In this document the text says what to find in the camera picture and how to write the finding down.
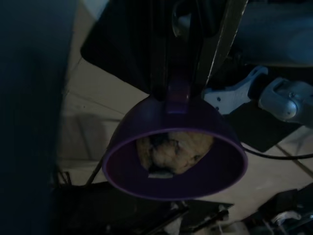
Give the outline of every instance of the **purple bowl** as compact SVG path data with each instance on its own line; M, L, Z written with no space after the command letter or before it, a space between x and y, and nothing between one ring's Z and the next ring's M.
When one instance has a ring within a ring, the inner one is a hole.
M186 200L217 193L239 181L247 157L234 131L215 108L202 99L188 102L184 113L167 111L151 96L135 105L115 130L102 165L107 180L133 196L154 200ZM148 178L135 140L170 131L195 131L215 137L211 150L191 169L171 179Z

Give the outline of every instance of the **black cable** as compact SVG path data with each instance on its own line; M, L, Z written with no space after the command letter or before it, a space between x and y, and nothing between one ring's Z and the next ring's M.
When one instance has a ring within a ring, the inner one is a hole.
M244 150L248 153L251 153L253 155L256 155L261 158L268 158L268 159L275 159L275 160L301 160L301 159L309 159L313 158L313 154L306 154L306 155L299 155L299 156L293 156L293 157L288 157L288 156L272 156L272 155L267 155L263 153L258 153L254 152L250 149L244 148Z

